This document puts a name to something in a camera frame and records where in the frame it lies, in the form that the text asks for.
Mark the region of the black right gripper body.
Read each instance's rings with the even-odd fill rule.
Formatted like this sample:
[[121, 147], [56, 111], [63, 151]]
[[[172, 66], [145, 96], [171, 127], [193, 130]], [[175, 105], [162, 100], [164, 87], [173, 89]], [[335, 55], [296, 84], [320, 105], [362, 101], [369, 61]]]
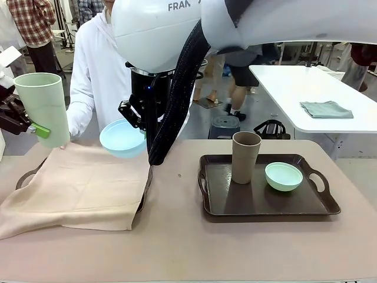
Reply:
[[162, 119], [167, 108], [172, 77], [172, 72], [150, 76], [131, 70], [131, 106], [138, 116], [146, 118], [147, 100], [154, 98], [157, 119]]

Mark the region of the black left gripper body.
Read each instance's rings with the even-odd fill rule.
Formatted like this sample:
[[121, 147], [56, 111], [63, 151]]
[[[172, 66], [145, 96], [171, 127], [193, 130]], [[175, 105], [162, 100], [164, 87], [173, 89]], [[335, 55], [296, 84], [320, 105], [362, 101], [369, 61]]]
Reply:
[[1, 86], [1, 129], [19, 135], [26, 132], [26, 116], [23, 103], [14, 91], [14, 86]]

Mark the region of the person's right hand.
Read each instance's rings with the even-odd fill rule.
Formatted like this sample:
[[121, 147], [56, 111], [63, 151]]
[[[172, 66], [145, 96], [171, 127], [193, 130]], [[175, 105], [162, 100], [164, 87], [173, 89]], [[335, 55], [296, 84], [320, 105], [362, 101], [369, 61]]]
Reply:
[[81, 119], [77, 117], [68, 118], [68, 127], [71, 139], [80, 137], [80, 135], [82, 135], [82, 131], [85, 130], [85, 128], [82, 126]]

